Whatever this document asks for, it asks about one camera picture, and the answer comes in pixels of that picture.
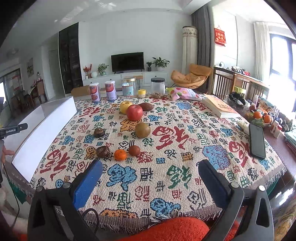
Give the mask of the person's left hand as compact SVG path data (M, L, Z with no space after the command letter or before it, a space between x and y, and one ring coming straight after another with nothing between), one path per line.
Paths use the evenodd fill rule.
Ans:
M2 154L1 154L1 161L4 164L6 162L6 156L13 156L15 154L12 150L7 150L5 146L3 146Z

